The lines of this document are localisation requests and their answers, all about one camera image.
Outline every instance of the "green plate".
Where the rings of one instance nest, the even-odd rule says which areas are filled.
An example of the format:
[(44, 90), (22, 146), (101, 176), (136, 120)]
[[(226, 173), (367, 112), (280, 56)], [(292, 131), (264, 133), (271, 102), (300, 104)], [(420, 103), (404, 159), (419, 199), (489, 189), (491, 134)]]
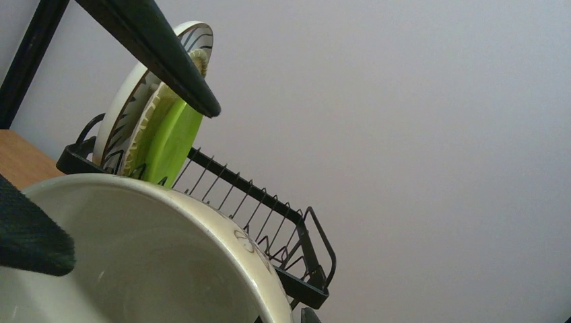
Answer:
[(151, 142), (143, 180), (158, 183), (166, 177), (164, 186), (172, 187), (193, 146), (202, 117), (182, 99), (173, 103)]

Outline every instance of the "wooden surface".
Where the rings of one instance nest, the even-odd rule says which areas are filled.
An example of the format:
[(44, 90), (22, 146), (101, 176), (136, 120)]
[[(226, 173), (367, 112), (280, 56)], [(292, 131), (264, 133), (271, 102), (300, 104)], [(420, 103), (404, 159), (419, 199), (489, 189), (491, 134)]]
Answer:
[(19, 189), (63, 175), (53, 159), (11, 130), (0, 130), (0, 174)]

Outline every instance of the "metal bar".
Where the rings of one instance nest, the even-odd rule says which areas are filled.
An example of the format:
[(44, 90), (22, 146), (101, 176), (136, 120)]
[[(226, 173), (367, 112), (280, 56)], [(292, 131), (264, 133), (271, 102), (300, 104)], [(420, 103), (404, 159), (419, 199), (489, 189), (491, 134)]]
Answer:
[(0, 129), (9, 129), (69, 0), (41, 0), (0, 87)]
[(235, 187), (240, 189), (242, 192), (248, 192), (248, 195), (253, 197), (256, 201), (261, 202), (265, 206), (269, 207), (270, 209), (273, 208), (275, 212), (283, 215), (288, 220), (296, 224), (298, 228), (305, 229), (305, 223), (303, 222), (303, 216), (295, 213), (295, 212), (288, 212), (290, 210), (289, 206), (286, 206), (282, 202), (277, 202), (274, 206), (274, 200), (269, 199), (266, 197), (267, 193), (264, 190), (252, 187), (252, 183), (248, 182), (243, 178), (236, 179), (236, 174), (230, 171), (227, 168), (224, 168), (223, 165), (213, 161), (210, 157), (206, 157), (206, 155), (198, 154), (194, 156), (196, 149), (192, 148), (189, 152), (189, 158), (193, 156), (193, 160), (195, 163), (199, 164), (200, 166), (208, 169), (212, 174), (216, 176), (220, 175), (220, 178), (225, 180), (226, 182), (232, 183), (235, 181)]

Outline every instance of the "ceramic bowl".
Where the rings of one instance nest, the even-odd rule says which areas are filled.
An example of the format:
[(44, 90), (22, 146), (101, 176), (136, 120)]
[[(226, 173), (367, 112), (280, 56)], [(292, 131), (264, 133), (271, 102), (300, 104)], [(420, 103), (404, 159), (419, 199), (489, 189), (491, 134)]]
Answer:
[(293, 322), (276, 272), (231, 219), (108, 174), (24, 190), (75, 240), (65, 277), (0, 267), (0, 322)]

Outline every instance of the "dish rack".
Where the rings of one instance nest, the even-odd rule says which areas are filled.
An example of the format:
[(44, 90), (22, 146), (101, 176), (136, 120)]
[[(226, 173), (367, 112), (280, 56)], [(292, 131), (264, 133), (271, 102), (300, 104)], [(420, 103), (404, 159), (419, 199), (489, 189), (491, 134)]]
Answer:
[[(75, 143), (65, 147), (57, 161), (57, 168), (60, 171), (65, 174), (117, 174), (121, 159), (125, 154), (124, 150), (118, 150), (107, 157), (115, 158), (118, 162), (116, 167), (105, 170), (88, 159), (93, 152), (96, 137), (87, 138), (87, 136), (94, 126), (103, 120), (103, 117), (104, 114), (100, 114), (89, 121)], [(191, 186), (179, 188), (177, 184), (181, 183), (181, 178), (189, 175), (190, 169), (197, 170), (197, 172), (192, 173), (198, 178), (193, 180)], [(130, 177), (140, 179), (144, 171), (145, 165), (143, 164), (135, 168)], [(166, 179), (163, 178), (157, 184), (163, 185)], [(222, 189), (222, 194), (218, 194), (219, 201), (211, 199), (211, 193), (214, 190), (221, 192), (223, 183), (226, 185)], [(328, 286), (335, 274), (337, 259), (312, 207), (308, 207), (305, 211), (293, 209), (289, 203), (281, 202), (277, 195), (269, 194), (266, 188), (259, 188), (254, 185), (252, 180), (241, 177), (240, 172), (233, 172), (228, 169), (227, 164), (222, 165), (215, 161), (214, 156), (208, 157), (201, 148), (192, 148), (189, 152), (184, 168), (174, 181), (174, 189), (208, 203), (218, 210), (222, 208), (233, 210), (227, 215), (256, 241), (260, 249), (273, 263), (285, 292), (291, 297), (292, 309), (299, 303), (314, 309), (319, 309), (323, 305), (329, 296)], [(232, 200), (230, 196), (235, 197), (236, 194), (240, 197), (234, 198), (234, 205), (230, 207), (229, 204)], [(253, 211), (244, 212), (242, 208), (245, 208), (248, 201), (250, 206), (253, 206)], [(274, 225), (273, 229), (270, 228), (268, 225), (270, 219), (273, 220), (274, 224), (277, 224), (277, 227)], [(257, 223), (262, 223), (261, 226), (258, 225), (258, 229), (252, 225), (255, 220)], [(330, 263), (330, 269), (327, 273), (319, 262), (310, 238), (308, 229), (310, 223), (315, 227), (317, 237), (325, 247), (327, 262)], [(281, 244), (277, 244), (277, 237), (283, 237), (284, 234), (287, 236), (287, 242), (282, 240)]]

